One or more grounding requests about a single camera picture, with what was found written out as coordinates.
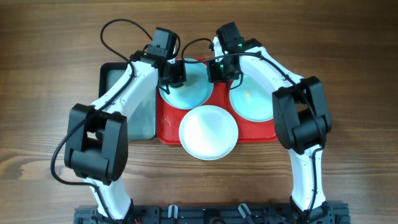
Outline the light blue plate top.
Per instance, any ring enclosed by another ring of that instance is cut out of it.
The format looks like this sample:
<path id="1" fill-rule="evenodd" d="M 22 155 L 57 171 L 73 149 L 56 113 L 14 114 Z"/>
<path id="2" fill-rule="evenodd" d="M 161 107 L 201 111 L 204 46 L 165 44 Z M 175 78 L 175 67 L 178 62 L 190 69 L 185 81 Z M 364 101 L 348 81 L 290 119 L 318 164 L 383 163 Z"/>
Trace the light blue plate top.
<path id="1" fill-rule="evenodd" d="M 170 94 L 160 90 L 162 99 L 170 106 L 190 110 L 204 104 L 213 91 L 214 84 L 208 81 L 207 66 L 204 63 L 186 63 L 187 80 L 183 85 L 170 87 Z"/>

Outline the green yellow sponge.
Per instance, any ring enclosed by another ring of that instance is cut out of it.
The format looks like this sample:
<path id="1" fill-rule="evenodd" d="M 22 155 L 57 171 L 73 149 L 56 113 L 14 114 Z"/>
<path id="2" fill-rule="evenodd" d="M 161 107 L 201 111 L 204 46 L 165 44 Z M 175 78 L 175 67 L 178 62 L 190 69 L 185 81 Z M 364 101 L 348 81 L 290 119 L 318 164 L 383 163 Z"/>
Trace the green yellow sponge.
<path id="1" fill-rule="evenodd" d="M 181 87 L 183 87 L 184 85 L 185 85 L 184 82 L 170 84 L 170 86 L 171 86 L 172 88 L 181 88 Z"/>

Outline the white plate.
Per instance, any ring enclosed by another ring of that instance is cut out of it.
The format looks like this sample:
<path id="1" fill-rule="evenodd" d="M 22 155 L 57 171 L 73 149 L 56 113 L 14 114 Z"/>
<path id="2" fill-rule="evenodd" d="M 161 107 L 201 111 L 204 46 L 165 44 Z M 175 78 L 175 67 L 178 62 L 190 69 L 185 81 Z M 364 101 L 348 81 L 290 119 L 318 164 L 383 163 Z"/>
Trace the white plate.
<path id="1" fill-rule="evenodd" d="M 239 131 L 236 120 L 228 111 L 215 105 L 203 105 L 183 117 L 178 136 L 191 156 L 213 161 L 234 149 Z"/>

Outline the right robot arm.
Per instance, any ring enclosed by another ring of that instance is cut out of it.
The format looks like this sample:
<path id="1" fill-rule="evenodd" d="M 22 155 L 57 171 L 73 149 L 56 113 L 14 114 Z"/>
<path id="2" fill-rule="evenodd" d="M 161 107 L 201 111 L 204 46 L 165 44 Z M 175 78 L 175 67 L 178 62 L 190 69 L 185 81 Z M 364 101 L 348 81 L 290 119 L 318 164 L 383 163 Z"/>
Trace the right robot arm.
<path id="1" fill-rule="evenodd" d="M 244 39 L 234 22 L 216 30 L 208 62 L 211 82 L 251 77 L 272 96 L 275 134 L 289 152 L 293 174 L 291 202 L 303 223 L 321 217 L 322 152 L 331 118 L 321 81 L 297 75 L 273 59 L 255 38 Z"/>

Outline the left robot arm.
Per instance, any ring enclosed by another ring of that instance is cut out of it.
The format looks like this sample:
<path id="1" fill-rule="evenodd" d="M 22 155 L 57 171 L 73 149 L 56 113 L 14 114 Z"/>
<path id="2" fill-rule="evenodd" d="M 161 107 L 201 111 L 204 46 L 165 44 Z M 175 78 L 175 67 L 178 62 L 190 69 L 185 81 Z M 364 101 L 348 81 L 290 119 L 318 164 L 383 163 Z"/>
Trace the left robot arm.
<path id="1" fill-rule="evenodd" d="M 175 60 L 180 37 L 156 28 L 151 44 L 127 58 L 119 80 L 90 105 L 77 103 L 70 111 L 64 164 L 88 186 L 97 205 L 78 208 L 75 223 L 137 223 L 132 198 L 122 179 L 128 157 L 127 123 L 146 94 L 186 80 L 184 64 Z"/>

